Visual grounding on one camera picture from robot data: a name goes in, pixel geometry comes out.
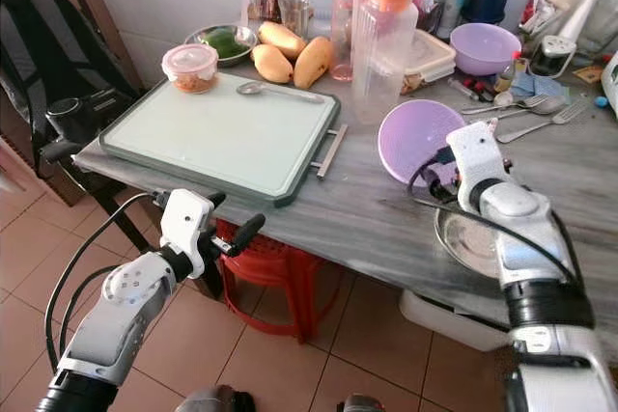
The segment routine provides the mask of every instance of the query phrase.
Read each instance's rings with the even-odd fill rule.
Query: fork
[[[566,124],[570,120],[574,119],[577,115],[579,115],[579,113],[584,111],[586,107],[587,104],[584,101],[569,105],[545,123],[533,125],[532,127],[528,127],[522,130],[516,130],[515,132],[509,132],[508,134],[498,135],[496,137],[496,140],[502,144],[508,144],[509,142],[513,142],[515,139],[519,139],[521,136],[528,134],[533,130],[540,129],[541,127],[545,127],[551,124]]]

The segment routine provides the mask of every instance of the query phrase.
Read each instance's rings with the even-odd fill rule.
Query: sauce in container
[[[218,58],[216,50],[209,45],[188,43],[168,50],[161,67],[179,90],[201,94],[215,83]]]

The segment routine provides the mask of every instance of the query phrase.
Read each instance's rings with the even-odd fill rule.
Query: green cutting board rim
[[[219,74],[231,75],[236,78],[243,79],[246,82],[255,80],[255,79],[245,78],[243,76],[236,76],[230,73],[219,72]],[[251,199],[259,199],[259,200],[267,201],[269,203],[272,203],[275,207],[286,206],[294,201],[302,185],[302,181],[305,175],[307,174],[307,172],[309,171],[309,167],[310,167],[311,162],[313,161],[314,156],[316,155],[316,153],[318,152],[318,149],[324,142],[326,132],[330,129],[331,125],[333,124],[337,116],[339,115],[339,111],[341,109],[341,101],[339,100],[337,96],[333,94],[324,94],[324,93],[313,92],[313,91],[311,92],[312,94],[327,96],[333,99],[332,101],[333,104],[331,106],[330,112],[327,115],[326,119],[324,120],[322,127],[315,134],[313,140],[311,141],[311,145],[305,156],[305,159],[302,160],[302,162],[298,165],[298,168],[296,169],[296,172],[294,174],[294,179],[292,180],[288,190],[281,195],[271,196],[259,190],[237,185],[235,183],[231,183],[223,179],[217,179],[217,178],[208,176],[206,174],[184,168],[182,166],[170,164],[165,161],[161,161],[159,159],[153,158],[151,156],[147,156],[145,154],[137,153],[134,151],[125,150],[125,149],[115,147],[114,145],[110,145],[107,143],[105,138],[109,136],[109,134],[114,129],[116,129],[120,124],[122,124],[125,118],[130,115],[130,113],[137,110],[142,103],[144,103],[150,96],[156,93],[160,87],[166,84],[171,85],[169,81],[161,80],[158,84],[156,84],[156,86],[150,89],[147,93],[141,96],[133,105],[131,105],[131,107],[128,108],[125,111],[125,113],[123,113],[118,119],[116,119],[116,121],[114,121],[111,125],[105,128],[98,136],[98,141],[99,141],[101,148],[104,151],[107,151],[108,153],[112,155],[118,156],[119,158],[134,162],[136,164],[140,164],[148,168],[157,169],[165,174],[169,174],[170,176],[183,177],[185,179],[189,179],[197,183],[200,183],[202,185],[205,185],[209,188],[212,188],[215,190],[221,190],[225,193],[237,194],[239,196],[248,197]]]

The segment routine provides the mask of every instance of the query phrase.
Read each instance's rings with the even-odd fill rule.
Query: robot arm
[[[38,411],[105,411],[128,375],[149,323],[177,284],[198,278],[206,259],[237,255],[264,225],[259,214],[234,243],[209,227],[215,204],[188,190],[174,190],[161,220],[161,248],[114,269],[100,298],[82,320],[58,363]]]
[[[534,241],[572,275],[576,264],[556,227],[547,197],[515,184],[484,123],[448,135],[461,176],[462,209]],[[520,365],[507,381],[514,411],[616,411],[611,375],[594,334],[594,317],[581,282],[538,251],[495,233],[500,286]]]

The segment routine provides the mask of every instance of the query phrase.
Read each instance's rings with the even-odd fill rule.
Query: pink bottle
[[[358,9],[365,0],[333,0],[330,40],[333,58],[330,75],[339,81],[351,81],[351,50]]]

